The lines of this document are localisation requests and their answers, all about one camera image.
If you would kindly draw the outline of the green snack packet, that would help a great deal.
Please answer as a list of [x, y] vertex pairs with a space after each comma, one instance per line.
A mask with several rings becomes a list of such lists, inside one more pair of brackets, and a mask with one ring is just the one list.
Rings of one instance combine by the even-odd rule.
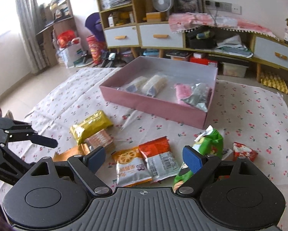
[[[204, 132], [196, 137], [192, 148], [203, 156], [215, 155], [222, 158], [223, 136], [218, 130], [209, 125]], [[176, 192], [181, 185], [193, 176], [193, 174], [194, 173], [190, 170], [189, 166], [183, 162], [179, 169], [179, 173], [174, 178], [173, 191]]]

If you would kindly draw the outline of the white desk fan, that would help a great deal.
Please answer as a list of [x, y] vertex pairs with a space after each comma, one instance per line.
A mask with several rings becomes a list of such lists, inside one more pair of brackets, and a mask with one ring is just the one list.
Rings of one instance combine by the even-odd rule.
[[152, 3], [158, 12], [167, 12], [173, 7], [173, 0], [152, 0]]

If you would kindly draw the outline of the red snack bag on floor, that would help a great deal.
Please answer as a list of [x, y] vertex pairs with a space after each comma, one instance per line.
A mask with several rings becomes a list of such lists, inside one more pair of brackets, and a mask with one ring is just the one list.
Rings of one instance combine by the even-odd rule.
[[96, 36], [91, 35], [87, 37], [87, 43], [92, 55], [93, 65], [99, 65], [102, 63], [102, 53], [106, 49], [104, 41], [99, 41]]

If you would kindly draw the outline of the yellow egg tray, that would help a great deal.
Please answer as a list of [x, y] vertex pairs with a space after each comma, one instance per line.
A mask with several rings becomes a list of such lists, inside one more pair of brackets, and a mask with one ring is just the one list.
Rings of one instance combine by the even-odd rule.
[[282, 93], [288, 94], [288, 87], [285, 80], [275, 73], [270, 71], [262, 72], [260, 74], [260, 82], [266, 87], [274, 88]]

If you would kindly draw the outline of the wall power socket strip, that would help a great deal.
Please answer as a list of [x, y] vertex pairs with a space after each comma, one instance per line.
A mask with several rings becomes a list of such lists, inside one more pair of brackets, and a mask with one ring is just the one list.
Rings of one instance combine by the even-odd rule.
[[232, 14], [241, 15], [242, 14], [242, 7], [237, 4], [227, 3], [227, 2], [216, 2], [205, 0], [205, 7], [206, 9], [216, 10], [221, 12], [229, 12]]

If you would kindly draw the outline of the red storage box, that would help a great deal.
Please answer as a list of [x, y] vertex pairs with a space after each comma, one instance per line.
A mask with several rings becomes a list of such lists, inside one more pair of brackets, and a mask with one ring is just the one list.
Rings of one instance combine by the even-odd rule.
[[195, 58], [194, 56], [191, 56], [189, 58], [189, 61], [191, 63], [196, 63], [196, 64], [201, 64], [201, 65], [206, 65], [206, 66], [212, 66], [212, 67], [218, 67], [218, 62], [205, 59], [205, 58]]

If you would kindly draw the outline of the cherry print floral cloth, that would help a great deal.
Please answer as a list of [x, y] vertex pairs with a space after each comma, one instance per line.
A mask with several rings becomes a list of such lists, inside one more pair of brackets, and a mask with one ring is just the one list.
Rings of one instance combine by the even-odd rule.
[[[113, 123], [108, 133], [116, 149], [165, 136], [175, 159], [181, 162], [182, 148], [192, 145], [201, 130], [105, 101], [100, 85], [115, 72], [114, 68], [82, 69], [25, 117], [39, 134], [58, 141], [56, 149], [28, 141], [12, 142], [9, 149], [27, 163], [63, 153], [76, 145], [70, 127], [102, 110]], [[263, 88], [217, 80], [207, 124], [222, 134], [224, 148], [238, 142], [257, 152], [255, 165], [285, 197], [285, 212], [278, 226], [288, 230], [288, 107], [284, 98]]]

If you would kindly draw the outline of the silver white snack packet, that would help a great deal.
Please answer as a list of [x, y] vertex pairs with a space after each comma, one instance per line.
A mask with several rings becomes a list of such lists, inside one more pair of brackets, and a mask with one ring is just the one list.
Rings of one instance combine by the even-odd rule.
[[191, 85], [191, 94], [181, 99], [181, 101], [191, 107], [207, 113], [210, 96], [211, 87], [206, 83], [198, 83]]

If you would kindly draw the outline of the yellow snack packet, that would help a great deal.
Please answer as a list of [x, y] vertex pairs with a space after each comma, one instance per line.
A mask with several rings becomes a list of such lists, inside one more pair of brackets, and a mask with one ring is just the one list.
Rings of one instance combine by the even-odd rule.
[[72, 125], [70, 131], [77, 145], [80, 145], [97, 132], [112, 126], [113, 123], [105, 112], [98, 110], [82, 122]]

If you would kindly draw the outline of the gold brown snack packet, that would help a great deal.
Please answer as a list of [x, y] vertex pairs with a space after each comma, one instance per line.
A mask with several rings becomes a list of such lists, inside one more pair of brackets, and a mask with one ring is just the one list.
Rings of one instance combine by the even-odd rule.
[[70, 148], [69, 150], [58, 154], [57, 152], [55, 153], [53, 157], [54, 162], [62, 162], [62, 161], [67, 161], [68, 158], [74, 156], [74, 155], [82, 155], [85, 156], [90, 153], [90, 149], [87, 144], [83, 143], [78, 146], [74, 146], [73, 148]]

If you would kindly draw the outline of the tall wooden shelf cabinet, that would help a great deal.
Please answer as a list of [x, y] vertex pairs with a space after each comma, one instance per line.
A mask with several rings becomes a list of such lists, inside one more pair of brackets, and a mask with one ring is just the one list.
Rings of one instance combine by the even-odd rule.
[[144, 0], [97, 0], [108, 49], [130, 48], [138, 57], [141, 39], [138, 24], [145, 17]]

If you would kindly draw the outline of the white shopping bag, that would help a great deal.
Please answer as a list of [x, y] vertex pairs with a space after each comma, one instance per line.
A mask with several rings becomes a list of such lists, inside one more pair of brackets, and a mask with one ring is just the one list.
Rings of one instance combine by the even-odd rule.
[[57, 44], [60, 55], [67, 68], [76, 67], [83, 62], [81, 39], [73, 30], [67, 30], [58, 35]]

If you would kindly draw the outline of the pink wafer snack pack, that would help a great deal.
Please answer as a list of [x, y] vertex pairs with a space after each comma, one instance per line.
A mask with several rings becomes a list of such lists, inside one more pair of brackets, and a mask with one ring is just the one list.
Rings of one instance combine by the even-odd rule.
[[183, 101], [183, 99], [188, 98], [192, 94], [191, 86], [185, 85], [185, 84], [175, 84], [174, 88], [175, 88], [177, 103], [180, 105], [188, 106], [188, 104], [186, 104]]

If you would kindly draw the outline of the clear bag white bread snack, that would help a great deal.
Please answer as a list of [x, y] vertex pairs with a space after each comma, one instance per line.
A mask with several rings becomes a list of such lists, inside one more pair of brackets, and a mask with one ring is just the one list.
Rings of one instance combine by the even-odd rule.
[[130, 83], [126, 84], [124, 89], [127, 92], [135, 93], [141, 89], [141, 87], [147, 82], [148, 78], [144, 76], [140, 76], [135, 78]]

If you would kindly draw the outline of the pink cardboard box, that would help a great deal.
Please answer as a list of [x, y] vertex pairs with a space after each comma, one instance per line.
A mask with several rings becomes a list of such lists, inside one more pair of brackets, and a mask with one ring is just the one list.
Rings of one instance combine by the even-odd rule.
[[[105, 101], [202, 129], [208, 114], [177, 103], [174, 86], [205, 83], [214, 90], [217, 73], [218, 69], [213, 66], [140, 56], [107, 78], [100, 89]], [[155, 97], [123, 90], [123, 86], [134, 79], [140, 76], [151, 78], [155, 74], [167, 80]]]

